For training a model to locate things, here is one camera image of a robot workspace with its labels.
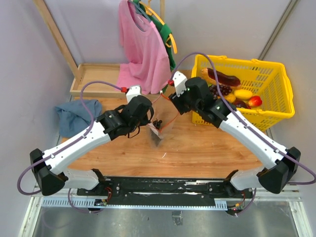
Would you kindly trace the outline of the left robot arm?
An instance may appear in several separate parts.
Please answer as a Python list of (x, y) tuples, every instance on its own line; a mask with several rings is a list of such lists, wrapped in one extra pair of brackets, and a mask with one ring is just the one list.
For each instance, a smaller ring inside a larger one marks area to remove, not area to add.
[(40, 192), (50, 196), (62, 189), (85, 189), (101, 195), (106, 189), (105, 178), (98, 169), (88, 171), (68, 169), (68, 166), (89, 151), (109, 143), (119, 136), (129, 136), (150, 123), (154, 115), (151, 101), (142, 96), (133, 97), (127, 105), (104, 112), (93, 123), (66, 142), (41, 151), (30, 152), (32, 172)]

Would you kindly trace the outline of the dark small grape bunch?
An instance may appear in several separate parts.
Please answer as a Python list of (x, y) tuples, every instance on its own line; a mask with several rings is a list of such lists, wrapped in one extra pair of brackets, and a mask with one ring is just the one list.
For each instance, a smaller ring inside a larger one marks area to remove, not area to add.
[(161, 141), (163, 140), (163, 136), (160, 132), (162, 120), (156, 119), (150, 124), (150, 137), (153, 144), (158, 147)]

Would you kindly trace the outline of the clear zip top bag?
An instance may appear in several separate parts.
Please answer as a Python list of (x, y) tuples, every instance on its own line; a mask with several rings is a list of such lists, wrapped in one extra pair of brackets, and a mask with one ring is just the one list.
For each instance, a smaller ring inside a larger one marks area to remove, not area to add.
[(171, 133), (179, 112), (162, 91), (152, 101), (152, 104), (154, 116), (146, 129), (151, 146), (157, 148)]

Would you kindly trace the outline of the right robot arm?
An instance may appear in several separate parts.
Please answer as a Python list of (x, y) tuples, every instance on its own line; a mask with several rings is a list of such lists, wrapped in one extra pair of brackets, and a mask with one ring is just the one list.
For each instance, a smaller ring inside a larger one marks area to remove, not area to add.
[(300, 151), (290, 149), (273, 141), (231, 105), (222, 99), (215, 100), (206, 81), (200, 77), (187, 79), (176, 72), (171, 80), (175, 93), (169, 96), (180, 114), (190, 111), (198, 113), (204, 121), (232, 135), (248, 148), (262, 163), (262, 166), (249, 170), (234, 170), (224, 184), (224, 193), (231, 198), (247, 188), (265, 188), (273, 194), (279, 194), (296, 173), (295, 161), (300, 159)]

